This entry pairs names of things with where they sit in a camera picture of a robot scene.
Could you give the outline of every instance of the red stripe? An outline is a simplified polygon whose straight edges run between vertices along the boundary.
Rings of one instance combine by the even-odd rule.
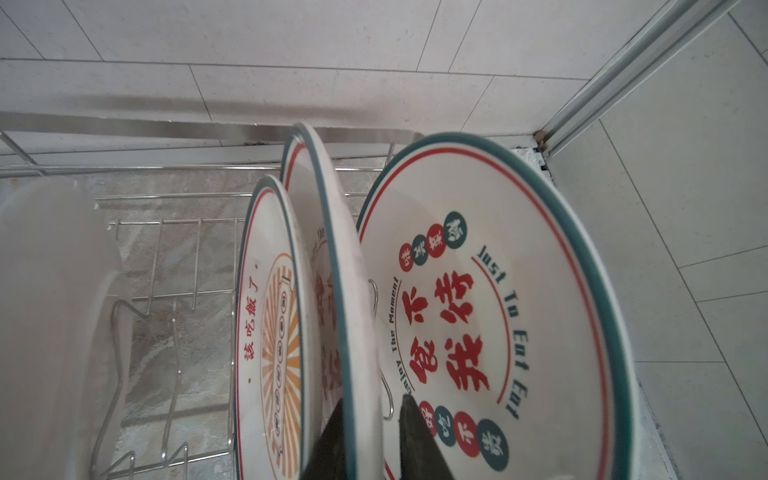
[[[256,199],[256,203],[253,205],[253,210],[250,213],[250,218],[248,218],[248,234],[245,237],[245,244],[243,245],[243,262],[245,262],[248,254],[248,240],[250,240],[250,232],[253,227],[253,218],[256,216],[256,210],[259,208],[259,202],[261,199],[263,199],[267,194],[275,194],[275,191],[271,188],[265,188],[259,193],[259,197]],[[245,274],[245,268],[240,268],[240,288],[243,287],[243,275]],[[240,292],[237,292],[237,349],[240,350]],[[239,379],[240,374],[240,355],[235,353],[235,398],[237,399],[237,404],[235,405],[235,408],[237,410],[237,450],[240,452],[240,457],[238,458],[238,461],[240,462],[240,478],[245,478],[245,472],[243,471],[243,443],[240,440],[240,383],[237,381]]]
[[[384,468],[386,468],[386,474],[389,475],[389,480],[395,480],[395,476],[392,475],[392,470],[389,469],[386,460],[384,461]]]
[[[498,393],[498,400],[496,400],[496,403],[501,405],[502,399],[504,398],[504,391],[507,389],[507,382],[509,381],[509,365],[512,362],[512,354],[511,354],[511,344],[509,342],[509,322],[507,321],[507,314],[504,312],[504,304],[502,303],[502,298],[498,295],[498,292],[496,291],[496,287],[493,285],[493,282],[491,281],[491,277],[488,276],[488,272],[485,271],[485,269],[482,267],[480,262],[478,262],[478,259],[472,258],[472,261],[474,261],[477,266],[482,270],[482,272],[485,274],[485,278],[488,279],[488,283],[491,284],[491,288],[493,289],[493,293],[496,294],[496,300],[498,300],[498,308],[502,309],[502,319],[504,319],[504,328],[507,329],[507,372],[504,375],[504,385],[502,386],[501,392]]]
[[[548,212],[544,207],[539,203],[536,196],[520,181],[517,177],[512,175],[505,167],[502,167],[498,165],[494,160],[483,157],[480,154],[477,154],[473,151],[469,151],[463,148],[456,148],[456,147],[442,147],[442,148],[435,148],[433,150],[422,152],[421,154],[415,155],[414,157],[409,158],[407,161],[403,162],[402,165],[400,165],[397,170],[395,170],[389,178],[386,179],[384,184],[379,188],[379,190],[376,192],[376,196],[373,198],[373,202],[371,203],[370,208],[368,209],[368,212],[366,213],[366,219],[362,223],[362,229],[360,230],[360,241],[362,242],[362,237],[366,232],[366,227],[368,226],[368,220],[371,218],[371,214],[373,212],[374,207],[376,206],[376,203],[379,201],[379,198],[381,197],[384,190],[386,190],[387,186],[389,186],[389,183],[392,182],[392,179],[394,179],[400,172],[405,170],[406,167],[408,167],[413,162],[420,160],[424,157],[428,157],[430,155],[436,155],[436,154],[459,154],[459,155],[465,155],[467,157],[475,158],[476,160],[480,160],[481,162],[486,163],[487,165],[493,167],[496,169],[500,174],[506,176],[515,186],[517,186],[518,189],[520,189],[526,197],[536,206],[536,209],[539,211],[541,216],[546,220],[547,225],[552,230],[552,233],[557,237],[558,243],[560,244],[560,248],[563,250],[563,253],[565,254],[565,257],[568,259],[568,265],[571,267],[571,271],[574,274],[574,277],[576,278],[576,282],[579,287],[579,291],[581,293],[581,299],[584,302],[584,306],[587,309],[587,315],[589,317],[589,323],[590,327],[592,328],[592,340],[595,344],[597,353],[598,353],[598,366],[600,369],[600,391],[601,391],[601,400],[602,400],[602,409],[603,409],[603,425],[602,425],[602,445],[600,448],[600,463],[598,468],[598,478],[604,478],[605,476],[605,469],[606,469],[606,457],[607,457],[607,442],[608,442],[608,410],[607,410],[607,383],[605,379],[605,358],[604,358],[604,352],[601,348],[601,342],[600,342],[600,333],[598,332],[598,325],[597,320],[595,319],[594,311],[592,309],[592,305],[589,300],[589,294],[587,291],[587,288],[584,286],[584,281],[581,279],[581,275],[579,274],[578,268],[576,267],[576,262],[573,259],[573,256],[571,255],[571,252],[568,249],[568,245],[565,243],[565,240],[563,239],[559,229],[556,227],[554,221],[549,217]]]
[[[299,156],[299,152],[304,150],[305,148],[306,148],[306,144],[302,142],[296,145],[296,148],[293,149],[293,153],[290,156],[290,161],[288,162],[288,174],[286,175],[286,181],[285,181],[286,190],[288,190],[288,184],[290,183],[290,175],[291,175],[291,172],[293,172],[293,162],[296,161],[296,157]]]

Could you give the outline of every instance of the metal rail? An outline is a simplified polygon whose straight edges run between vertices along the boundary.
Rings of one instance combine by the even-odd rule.
[[[26,114],[0,111],[0,131],[53,134],[117,135],[122,137],[193,138],[282,144],[290,125],[216,121],[138,120],[80,115]],[[315,127],[327,144],[401,144],[423,137],[398,128]]]

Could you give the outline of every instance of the tile grout line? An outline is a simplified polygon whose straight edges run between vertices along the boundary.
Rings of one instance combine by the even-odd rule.
[[[67,5],[67,2],[64,0],[61,0],[61,3],[64,4],[64,7],[67,9],[67,12],[69,12],[69,15],[72,16],[72,20],[74,20],[74,23],[78,24],[78,27],[80,27],[80,31],[83,32],[83,35],[85,35],[85,39],[88,40],[88,43],[91,44],[91,47],[94,48],[94,51],[96,52],[96,55],[101,59],[101,61],[104,61],[104,57],[101,56],[101,54],[98,51],[98,48],[96,48],[96,45],[94,45],[94,42],[91,41],[91,37],[88,36],[87,33],[85,33],[85,30],[83,29],[82,25],[80,25],[80,22],[74,17],[74,13],[72,13],[72,10],[69,9],[69,5]]]
[[[750,43],[750,45],[752,45],[752,48],[754,48],[754,49],[755,49],[755,51],[757,52],[757,56],[759,56],[759,57],[760,57],[760,60],[762,60],[762,61],[763,61],[763,63],[764,63],[766,66],[768,66],[768,58],[765,58],[765,57],[763,57],[763,54],[762,54],[762,53],[760,53],[760,49],[759,49],[759,48],[757,47],[757,45],[755,45],[755,44],[754,44],[754,42],[752,41],[752,38],[750,38],[750,36],[746,34],[746,32],[744,31],[744,29],[743,29],[743,28],[741,28],[741,25],[739,25],[739,22],[737,22],[737,21],[736,21],[736,19],[733,17],[733,15],[731,15],[731,14],[730,14],[730,12],[728,12],[728,16],[730,17],[730,19],[731,19],[731,20],[733,20],[733,23],[736,25],[736,28],[738,28],[738,29],[739,29],[739,31],[741,32],[741,34],[742,34],[742,35],[744,35],[744,38],[746,38],[746,41],[748,41],[748,42]]]
[[[462,45],[464,44],[464,39],[467,38],[467,34],[469,33],[469,28],[472,27],[472,22],[475,21],[475,15],[478,14],[478,10],[480,9],[481,3],[482,3],[482,0],[480,0],[480,2],[478,2],[478,6],[475,7],[475,13],[472,14],[472,18],[469,20],[469,25],[467,25],[467,29],[464,32],[464,36],[462,37],[462,40],[458,44],[456,53],[453,54],[453,60],[451,60],[451,64],[448,66],[448,71],[451,71],[451,67],[453,67],[453,62],[456,61],[456,57],[458,57],[458,51],[462,49]]]
[[[640,198],[640,203],[643,204],[643,208],[645,209],[645,212],[648,214],[648,217],[650,218],[650,222],[654,225],[654,228],[656,229],[656,233],[661,239],[661,243],[664,245],[664,248],[667,249],[667,254],[672,259],[672,264],[675,265],[675,268],[677,268],[677,274],[680,275],[680,279],[683,280],[683,285],[685,285],[685,289],[688,291],[688,295],[690,295],[690,298],[694,301],[694,305],[696,306],[696,310],[698,310],[699,312],[699,316],[701,317],[701,320],[704,322],[704,326],[707,328],[707,331],[710,333],[710,336],[712,337],[712,341],[714,342],[715,347],[717,347],[717,351],[720,352],[720,358],[723,359],[723,363],[725,363],[725,366],[728,368],[728,372],[730,372],[730,376],[731,378],[733,378],[733,382],[736,383],[736,388],[739,389],[739,393],[741,394],[741,398],[744,400],[746,409],[750,411],[750,415],[752,416],[752,420],[755,422],[757,431],[760,432],[760,435],[763,437],[763,442],[766,445],[768,445],[768,440],[766,440],[766,436],[763,433],[763,429],[760,428],[760,424],[758,423],[757,417],[755,417],[755,414],[752,411],[752,407],[750,406],[750,403],[746,400],[746,396],[744,395],[744,392],[741,389],[741,385],[739,385],[739,381],[736,379],[736,376],[733,374],[733,370],[730,368],[730,365],[728,364],[728,360],[725,358],[725,355],[723,354],[723,350],[720,348],[720,344],[717,343],[717,339],[715,338],[714,333],[712,333],[710,324],[707,323],[707,319],[704,318],[704,314],[701,312],[701,308],[699,307],[699,304],[696,302],[696,299],[694,299],[694,295],[690,292],[690,288],[688,287],[688,283],[685,281],[685,277],[683,276],[683,273],[680,272],[680,268],[678,268],[676,263],[674,262],[674,258],[672,257],[672,253],[670,252],[669,247],[667,246],[667,242],[664,241],[664,237],[661,236],[659,227],[657,227],[656,222],[654,221],[654,218],[650,215],[650,211],[648,210],[648,207],[645,205],[645,200],[643,200],[643,197],[640,195],[640,191],[637,189],[637,185],[634,184],[634,180],[632,180],[632,176],[629,174],[629,170],[627,170],[626,165],[624,165],[624,160],[621,159],[619,150],[616,148],[616,145],[614,144],[613,139],[609,135],[608,130],[605,128],[605,125],[603,125],[603,121],[599,118],[598,118],[598,121],[600,122],[600,126],[603,127],[605,136],[608,138],[608,141],[611,143],[611,146],[613,147],[614,152],[616,153],[616,157],[618,157],[619,162],[621,163],[621,167],[624,168],[624,171],[627,172],[627,178],[632,184],[632,187],[634,188],[634,191],[637,194],[637,197]]]
[[[422,64],[422,57],[424,56],[424,50],[427,49],[427,44],[429,43],[429,36],[432,34],[432,27],[435,26],[435,20],[437,19],[437,14],[438,14],[438,12],[440,12],[440,5],[442,5],[442,0],[437,2],[437,8],[435,9],[435,16],[432,17],[432,23],[429,26],[429,31],[427,32],[427,39],[424,40],[424,48],[422,48],[422,54],[419,55],[419,63],[416,64],[416,70],[415,71],[419,71],[419,65]]]
[[[200,94],[200,99],[203,101],[203,106],[205,107],[205,112],[208,114],[208,118],[210,121],[214,121],[214,118],[210,116],[210,110],[208,110],[208,105],[205,103],[205,97],[203,96],[202,90],[200,90],[200,85],[197,84],[197,79],[194,77],[194,71],[192,71],[192,65],[187,65],[187,67],[190,68],[190,73],[192,74],[192,80],[194,80],[194,86],[197,87],[197,93]]]
[[[183,61],[127,61],[127,60],[69,60],[66,58],[5,58],[0,61],[60,61],[60,62],[83,62],[98,64],[126,64],[126,65],[192,65],[194,67],[243,67],[243,68],[294,68],[296,70],[328,70],[328,71],[374,71],[382,73],[413,73],[413,74],[439,74],[439,75],[468,75],[476,77],[508,77],[508,78],[539,78],[545,80],[579,80],[589,81],[589,78],[576,77],[546,77],[537,75],[519,75],[519,74],[495,74],[495,73],[474,73],[466,71],[413,71],[397,70],[391,68],[349,68],[349,67],[309,67],[301,65],[247,65],[231,63],[196,63]]]
[[[472,111],[469,112],[469,115],[467,115],[467,119],[464,120],[464,123],[462,124],[462,127],[459,129],[459,131],[464,131],[464,127],[467,126],[467,122],[469,121],[469,118],[472,116],[472,114],[475,113],[475,109],[480,105],[480,100],[485,96],[485,92],[488,91],[488,87],[491,86],[491,83],[493,82],[493,79],[496,78],[495,75],[491,77],[491,80],[488,81],[488,84],[485,86],[485,90],[482,91],[480,94],[480,98],[478,98],[477,103],[475,103],[475,106],[472,107]]]
[[[694,300],[694,301],[696,303],[713,302],[714,300],[725,300],[726,298],[738,298],[740,296],[759,295],[761,293],[768,293],[768,290],[763,290],[761,292],[740,293],[738,295],[718,296],[717,298],[708,298],[706,300]]]
[[[698,265],[699,263],[706,263],[706,262],[711,262],[712,260],[719,260],[721,258],[732,257],[734,255],[739,255],[741,253],[747,253],[747,252],[751,252],[753,250],[759,250],[761,248],[766,248],[766,247],[768,247],[768,245],[762,245],[761,247],[748,248],[746,250],[741,250],[740,252],[728,253],[727,255],[723,255],[721,257],[714,257],[714,258],[710,258],[710,259],[707,259],[707,260],[701,260],[700,262],[688,263],[687,265],[679,266],[678,268],[686,268],[688,266]]]
[[[2,14],[3,14],[3,15],[5,15],[5,17],[6,17],[8,20],[10,20],[10,21],[11,21],[11,23],[13,24],[13,26],[15,26],[15,27],[16,27],[16,30],[18,30],[18,33],[22,34],[22,37],[24,37],[24,39],[27,41],[27,43],[29,43],[29,44],[32,46],[32,48],[34,48],[34,49],[35,49],[35,51],[38,53],[38,55],[40,55],[40,58],[33,58],[32,60],[46,60],[46,58],[43,56],[43,54],[42,54],[42,53],[40,53],[40,51],[38,50],[38,48],[37,48],[37,47],[35,47],[35,44],[34,44],[34,43],[32,43],[32,40],[30,40],[29,38],[27,38],[27,35],[26,35],[26,34],[25,34],[25,33],[24,33],[24,32],[23,32],[23,31],[22,31],[22,30],[21,30],[21,29],[18,27],[18,25],[16,25],[16,22],[14,22],[14,21],[13,21],[13,18],[11,18],[11,16],[10,16],[10,15],[8,15],[7,13],[5,13],[5,10],[3,10],[3,7],[1,7],[1,6],[0,6],[0,12],[2,12]]]

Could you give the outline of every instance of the plate rim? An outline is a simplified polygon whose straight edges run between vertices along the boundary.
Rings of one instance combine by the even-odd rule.
[[[286,169],[288,162],[288,153],[291,147],[297,141],[303,141],[307,146],[307,151],[310,154],[312,161],[313,173],[315,175],[315,181],[318,186],[318,196],[320,198],[320,206],[323,212],[323,227],[325,228],[325,234],[328,239],[328,251],[330,256],[331,265],[335,268],[331,269],[333,275],[333,281],[336,285],[342,285],[341,273],[338,253],[339,238],[333,230],[333,223],[331,222],[331,208],[329,205],[329,197],[327,192],[329,188],[326,184],[326,173],[323,172],[322,165],[319,158],[319,149],[317,148],[315,137],[313,135],[314,130],[307,124],[298,123],[291,127],[288,133],[288,138],[283,149],[283,159],[280,163],[280,180],[284,183],[289,171]],[[344,386],[343,397],[343,425],[344,425],[344,447],[346,453],[346,474],[348,478],[357,478],[358,464],[360,457],[357,455],[357,439],[358,429],[356,429],[355,423],[355,409],[354,409],[354,382],[352,368],[350,366],[353,359],[349,356],[349,334],[347,331],[347,318],[346,318],[346,301],[344,295],[344,289],[339,288],[338,294],[334,292],[334,303],[336,304],[336,319],[339,325],[339,352],[342,357],[342,385]]]
[[[261,177],[257,183],[255,188],[253,189],[253,194],[250,198],[250,202],[248,203],[248,213],[246,216],[246,221],[243,222],[243,236],[242,240],[240,241],[240,254],[238,255],[238,261],[237,261],[237,286],[235,289],[235,308],[236,310],[236,338],[235,338],[235,348],[237,348],[240,345],[240,283],[242,280],[243,275],[243,262],[245,261],[245,242],[248,236],[248,232],[250,231],[250,227],[253,223],[253,209],[256,205],[256,202],[263,190],[272,190],[275,195],[278,198],[278,201],[280,202],[280,210],[283,213],[283,220],[286,224],[286,232],[288,233],[288,243],[290,245],[290,251],[291,251],[291,263],[293,264],[293,269],[296,271],[296,308],[298,309],[299,313],[299,338],[303,340],[304,338],[304,325],[302,325],[303,321],[302,318],[305,318],[302,315],[302,306],[303,306],[303,295],[301,293],[300,289],[300,282],[299,282],[299,270],[300,266],[296,263],[296,245],[299,243],[298,238],[296,237],[296,231],[293,228],[293,224],[291,223],[291,216],[293,215],[293,211],[288,212],[288,208],[290,207],[290,199],[287,196],[287,192],[283,188],[280,181],[274,177],[271,174],[266,174],[263,177]],[[301,439],[300,439],[300,456],[299,456],[299,473],[303,473],[304,471],[304,465],[305,461],[308,459],[309,452],[305,452],[305,444],[307,440],[307,431],[306,431],[306,414],[310,410],[308,408],[308,405],[305,402],[305,390],[307,387],[306,383],[306,369],[305,362],[304,362],[304,350],[306,348],[305,342],[300,340],[301,345],[301,357],[300,357],[300,370],[301,370]],[[235,452],[235,466],[237,472],[237,477],[242,478],[242,454],[240,447],[240,388],[239,388],[239,369],[240,369],[240,357],[238,355],[235,355],[235,370],[234,370],[234,384],[235,384],[235,390],[234,390],[234,412],[233,412],[233,428],[234,428],[234,439],[233,439],[233,451]]]
[[[637,382],[634,381],[632,354],[629,348],[624,317],[618,305],[616,294],[607,271],[588,232],[581,224],[576,213],[570,208],[560,192],[536,172],[530,165],[520,160],[513,152],[488,139],[461,132],[433,134],[404,147],[385,167],[373,182],[370,192],[360,209],[357,218],[358,237],[360,228],[365,225],[370,212],[371,199],[379,191],[381,183],[411,153],[435,144],[460,144],[484,151],[498,159],[507,168],[522,177],[523,181],[539,196],[541,202],[551,212],[554,220],[568,239],[574,256],[584,275],[594,302],[600,322],[605,353],[611,379],[612,400],[614,405],[613,460],[610,478],[633,478],[637,469],[638,438],[637,424]]]

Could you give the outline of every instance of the green rim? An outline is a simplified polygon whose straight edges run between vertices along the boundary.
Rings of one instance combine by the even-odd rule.
[[[250,230],[251,221],[253,220],[253,217],[252,217],[252,215],[253,215],[253,207],[256,205],[256,200],[259,197],[259,194],[261,193],[261,191],[266,189],[266,188],[269,188],[269,189],[273,190],[275,192],[275,195],[277,195],[277,199],[280,201],[280,209],[283,211],[283,220],[285,220],[285,223],[286,223],[286,231],[288,232],[288,243],[290,244],[291,263],[293,263],[293,269],[296,271],[296,308],[299,310],[299,338],[302,339],[303,338],[303,328],[302,328],[302,324],[301,324],[302,323],[302,319],[303,319],[303,315],[301,314],[301,312],[302,312],[302,305],[301,305],[302,300],[301,300],[301,298],[302,297],[301,297],[300,286],[299,286],[299,282],[298,282],[300,267],[296,263],[296,248],[295,248],[294,242],[293,242],[293,240],[294,240],[293,239],[294,232],[291,229],[290,218],[288,217],[288,210],[286,208],[286,199],[283,198],[283,195],[281,193],[281,189],[280,189],[280,187],[278,187],[277,179],[275,177],[273,177],[272,175],[265,175],[264,177],[261,177],[259,179],[259,181],[256,184],[256,188],[253,189],[253,196],[250,198],[250,202],[248,203],[248,216],[247,216],[248,220],[246,221],[245,226],[243,228],[243,239],[240,241],[240,263],[238,264],[238,267],[237,267],[237,285],[236,285],[237,289],[235,290],[235,299],[236,299],[235,300],[235,305],[237,305],[238,309],[240,308],[240,278],[242,277],[242,274],[243,274],[243,262],[245,262],[245,241],[246,241],[246,238],[248,237],[248,231]],[[304,417],[305,417],[305,415],[304,415],[304,406],[305,406],[305,403],[304,403],[304,390],[305,390],[305,388],[304,388],[304,355],[303,355],[303,351],[302,351],[302,355],[301,355],[300,358],[301,358],[301,360],[300,360],[300,370],[301,370],[301,409],[302,409],[302,412],[301,412],[301,440],[300,440],[301,443],[300,443],[299,469],[300,469],[301,472],[303,472],[303,466],[304,466],[304,439],[305,439],[305,437],[304,437],[304,435],[305,435],[305,430],[304,430]],[[240,411],[240,398],[239,398],[239,396],[236,396],[236,397],[237,398],[235,398],[235,400],[236,400],[237,411]],[[242,454],[242,452],[240,452],[240,442],[239,442],[240,433],[238,432],[238,429],[239,429],[239,425],[238,424],[239,424],[239,416],[235,415],[235,418],[234,418],[234,427],[235,427],[234,435],[235,435],[235,439],[238,440],[238,441],[235,442],[235,445],[234,445],[234,451],[236,452],[236,461],[234,463],[236,464],[235,468],[237,470],[237,477],[240,478],[240,476],[242,475],[242,472],[240,472],[240,455]]]
[[[635,448],[634,438],[634,409],[631,392],[634,387],[631,384],[633,378],[630,371],[629,354],[624,345],[624,337],[621,335],[621,314],[618,306],[611,301],[610,288],[607,277],[601,273],[600,260],[592,253],[586,232],[579,226],[574,215],[563,204],[554,188],[534,171],[524,161],[520,160],[511,151],[493,141],[486,140],[475,135],[449,132],[434,134],[424,137],[420,141],[410,144],[398,153],[392,161],[384,167],[384,170],[376,178],[371,191],[362,205],[360,216],[357,219],[357,230],[360,230],[368,214],[371,199],[377,193],[379,186],[403,160],[412,152],[433,144],[454,143],[485,151],[495,157],[523,180],[541,198],[546,207],[552,213],[560,228],[563,230],[568,242],[571,244],[579,266],[587,279],[587,285],[594,299],[608,357],[611,385],[613,386],[614,400],[614,456],[611,470],[613,480],[627,480],[633,471],[633,454]]]
[[[331,213],[328,205],[328,198],[325,195],[326,181],[320,172],[320,160],[317,155],[317,148],[312,139],[309,129],[304,124],[293,125],[288,133],[288,139],[286,140],[285,148],[283,149],[283,161],[280,165],[280,180],[285,184],[286,175],[288,171],[286,169],[289,161],[288,153],[294,141],[303,141],[307,144],[307,150],[310,153],[312,159],[312,166],[315,172],[315,180],[317,181],[318,191],[320,193],[320,206],[323,209],[323,224],[326,229],[326,238],[328,239],[328,252],[331,257],[331,265],[336,266],[332,268],[334,285],[341,286],[341,276],[339,275],[339,254],[336,248],[336,238],[333,233],[333,225],[331,225]],[[353,406],[353,385],[352,385],[352,372],[350,370],[350,362],[352,359],[349,357],[349,344],[346,334],[346,311],[344,310],[344,292],[342,288],[338,289],[338,292],[334,290],[333,302],[336,304],[336,321],[339,326],[339,352],[341,353],[342,360],[342,381],[344,385],[344,397],[343,403],[343,415],[344,415],[344,446],[346,450],[346,474],[350,479],[357,478],[357,454],[356,454],[356,434],[355,434],[355,412]]]

